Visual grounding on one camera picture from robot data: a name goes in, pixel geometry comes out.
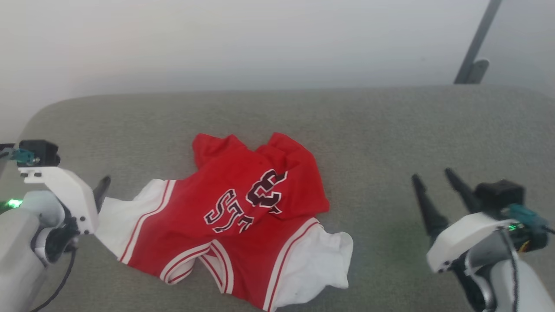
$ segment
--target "white background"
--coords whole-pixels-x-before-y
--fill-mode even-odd
[[[490,60],[482,83],[555,97],[555,1],[503,0],[478,57]]]
[[[0,0],[0,142],[92,94],[450,84],[486,0]]]

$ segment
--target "black cable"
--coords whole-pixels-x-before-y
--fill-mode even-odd
[[[548,231],[549,233],[555,235],[555,230],[550,229],[550,228],[548,228],[548,227],[542,227],[542,228],[543,228],[544,230]]]
[[[77,253],[77,248],[72,248],[71,251],[71,260],[69,261],[69,266],[68,266],[68,270],[65,272],[64,278],[62,279],[62,282],[60,283],[60,285],[58,286],[58,289],[56,289],[56,291],[54,292],[54,294],[52,294],[52,296],[50,296],[50,298],[48,298],[48,300],[46,300],[43,304],[41,304],[40,306],[34,308],[33,310],[31,310],[31,312],[37,312],[41,309],[43,309],[45,306],[47,306],[50,302],[52,302],[52,300],[54,300],[56,298],[56,296],[58,296],[58,294],[60,293],[60,291],[62,290],[62,288],[65,285],[65,282],[68,280],[69,274],[71,273],[71,269],[73,267],[73,263],[75,262],[75,254]]]
[[[509,255],[511,256],[511,265],[513,266],[513,312],[517,312],[518,311],[518,272],[517,272],[517,262],[514,259],[514,255],[513,255],[513,251],[512,251],[512,247],[513,245],[511,244],[511,242],[509,241],[509,239],[507,238],[509,234],[507,234],[506,232],[501,233],[501,236],[503,237],[503,241],[505,242],[505,246],[507,246],[507,251],[509,252]]]

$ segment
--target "green led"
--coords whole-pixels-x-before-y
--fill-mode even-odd
[[[22,204],[22,200],[19,199],[10,199],[7,203],[6,206],[10,207],[10,208],[17,208],[19,206],[21,206]]]

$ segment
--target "gray fabric surface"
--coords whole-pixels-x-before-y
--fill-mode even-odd
[[[523,89],[446,86],[294,92],[105,95],[51,105],[22,138],[60,145],[61,167],[90,185],[112,176],[109,196],[131,199],[151,179],[194,172],[199,132],[236,134],[252,148],[283,132],[318,161],[331,211],[328,232],[355,242],[348,290],[326,288],[281,311],[470,311],[451,274],[426,264],[428,238],[410,183],[418,172],[442,211],[465,214],[443,176],[453,167],[472,185],[507,178],[527,187],[527,203],[555,222],[555,102]],[[0,198],[30,186],[10,164]],[[525,255],[555,295],[555,246]],[[53,267],[37,303],[60,282],[69,256]],[[167,286],[118,263],[95,237],[80,240],[66,287],[45,311],[256,311],[221,295],[197,263]]]

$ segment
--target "red stripe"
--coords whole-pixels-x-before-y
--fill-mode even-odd
[[[289,247],[287,248],[287,251],[285,252],[285,256],[283,257],[283,261],[281,262],[281,265],[279,267],[279,271],[277,273],[276,284],[274,285],[274,290],[272,291],[272,297],[270,298],[270,304],[268,305],[268,311],[272,311],[272,303],[274,302],[274,295],[276,293],[276,289],[278,288],[279,276],[281,275],[281,270],[283,269],[285,259],[287,259],[287,254],[289,253],[289,250],[291,249],[291,246],[293,246],[297,240],[299,240],[301,237],[303,237],[306,234],[306,232],[308,232],[308,230],[310,228],[312,228],[315,224],[319,224],[319,222],[314,222],[311,225],[309,225],[309,227],[306,228],[306,230],[299,237],[297,237],[295,240],[293,240],[291,245],[289,245]]]
[[[227,293],[228,292],[228,284],[229,284],[229,281],[228,281],[228,278],[229,278],[228,277],[228,265],[225,263],[225,259],[224,259],[224,256],[222,255],[221,251],[215,245],[212,245],[212,247],[214,248],[214,250],[216,250],[216,253],[219,254],[220,261],[224,264],[224,268],[225,268],[225,289],[224,289],[224,293]]]
[[[168,191],[168,186],[170,184],[170,181],[168,180],[166,182],[166,187],[164,189],[164,195],[162,196],[162,202],[160,202],[160,206],[158,206],[158,208],[156,208],[155,211],[153,212],[157,212],[158,209],[160,209],[162,207],[162,204],[164,204],[164,198],[166,197],[166,192]],[[137,220],[137,223],[135,224],[135,228],[133,229],[133,232],[131,233],[131,238],[129,239],[129,241],[127,242],[127,246],[125,247],[125,250],[123,251],[123,255],[122,257],[119,259],[120,262],[123,261],[123,258],[125,258],[125,254],[127,253],[127,249],[129,248],[129,245],[131,245],[131,241],[133,240],[133,236],[135,236],[135,232],[137,231],[137,227],[139,226],[139,222],[141,221],[141,219],[146,216],[147,214],[152,213],[152,212],[147,212],[145,214],[143,214],[142,216],[139,217],[139,219]]]
[[[221,279],[220,276],[218,275],[218,272],[216,272],[216,270],[214,269],[214,267],[212,266],[212,264],[210,263],[210,261],[208,261],[208,258],[205,257],[204,255],[200,256],[201,258],[204,259],[204,263],[208,264],[208,269],[212,270],[212,272],[214,272],[214,276],[218,279],[218,283],[220,283],[220,287],[221,287]]]
[[[182,263],[183,261],[187,261],[189,259],[191,259],[193,256],[198,255],[202,252],[205,252],[208,250],[209,247],[206,247],[205,249],[199,250],[197,252],[194,252],[186,257],[184,257],[183,259],[179,260],[178,262],[176,262],[174,265],[171,266],[171,268],[166,272],[166,274],[164,275],[164,281],[166,281],[166,278],[168,277],[168,274],[171,273],[171,270],[173,270],[176,266],[178,266],[180,263]]]
[[[183,273],[183,274],[181,274],[181,275],[176,276],[174,279],[170,279],[170,280],[168,281],[168,283],[171,283],[172,281],[175,281],[175,280],[178,280],[178,279],[182,278],[184,275],[191,273],[192,270],[193,270],[193,268],[191,267],[187,272],[185,272],[185,273]]]

